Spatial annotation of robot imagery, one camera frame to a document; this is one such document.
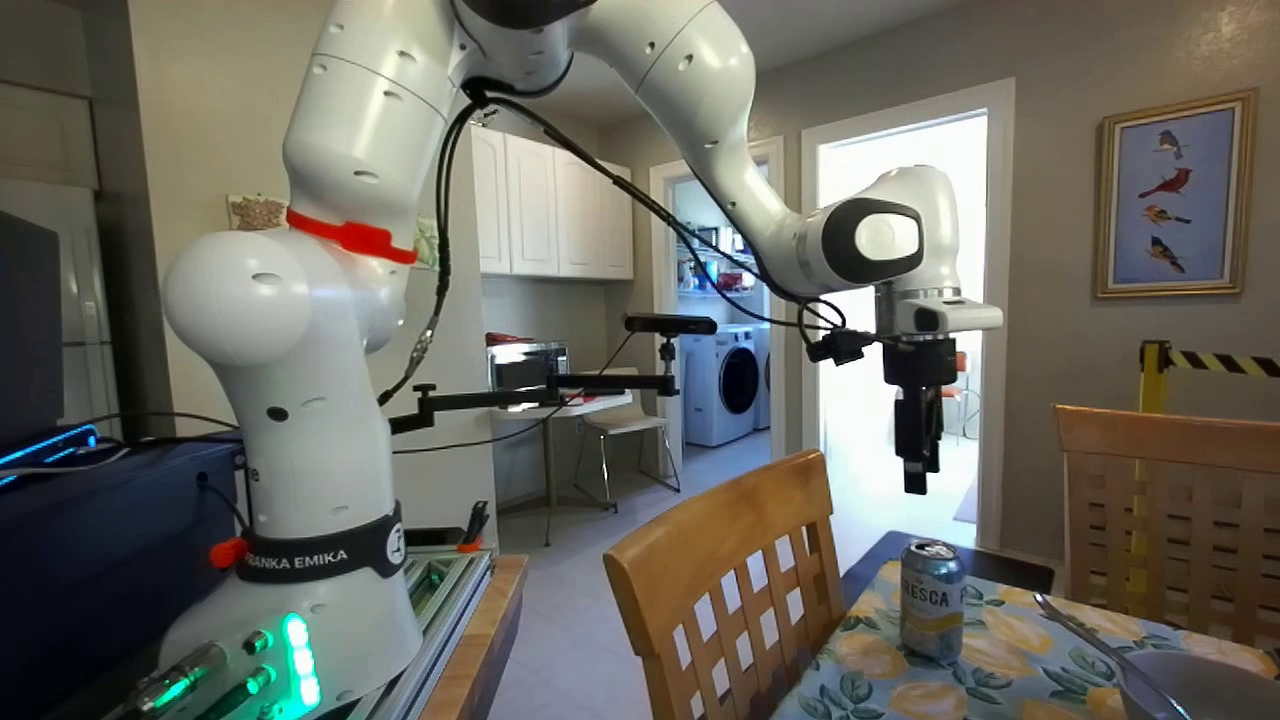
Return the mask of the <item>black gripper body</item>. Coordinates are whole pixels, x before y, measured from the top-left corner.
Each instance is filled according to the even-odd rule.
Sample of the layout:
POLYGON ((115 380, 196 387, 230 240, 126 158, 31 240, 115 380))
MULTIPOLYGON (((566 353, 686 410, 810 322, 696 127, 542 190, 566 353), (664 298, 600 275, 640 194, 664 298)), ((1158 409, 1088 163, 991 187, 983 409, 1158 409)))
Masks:
POLYGON ((954 339, 894 339, 885 348, 885 380, 898 397, 898 451, 905 461, 938 461, 944 432, 939 392, 955 380, 954 339))

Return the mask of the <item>robot base control panel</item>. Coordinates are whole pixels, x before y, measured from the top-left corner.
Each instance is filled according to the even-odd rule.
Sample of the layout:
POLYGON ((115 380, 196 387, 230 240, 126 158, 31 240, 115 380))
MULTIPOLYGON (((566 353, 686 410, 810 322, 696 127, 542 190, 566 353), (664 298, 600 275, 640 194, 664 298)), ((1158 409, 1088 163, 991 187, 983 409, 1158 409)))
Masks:
POLYGON ((288 609, 156 668, 106 720, 407 720, 489 588, 494 555, 412 551, 403 579, 412 657, 376 689, 344 689, 340 645, 323 637, 319 610, 288 609))

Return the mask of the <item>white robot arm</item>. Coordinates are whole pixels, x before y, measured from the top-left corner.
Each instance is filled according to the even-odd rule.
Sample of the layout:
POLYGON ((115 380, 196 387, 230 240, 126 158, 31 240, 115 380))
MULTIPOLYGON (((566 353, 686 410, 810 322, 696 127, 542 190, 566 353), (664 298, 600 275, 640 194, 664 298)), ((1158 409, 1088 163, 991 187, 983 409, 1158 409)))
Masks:
POLYGON ((719 0, 331 0, 284 133, 284 221, 208 233, 164 275, 169 322, 241 421, 247 528, 233 577, 169 626, 146 720, 319 720, 424 651, 370 356, 407 319, 417 233, 448 212, 466 112, 545 95, 582 56, 673 136, 776 296, 879 298, 905 469, 938 469, 934 397, 955 339, 1005 319, 959 290, 955 194, 908 163, 787 208, 748 152, 755 61, 719 0))

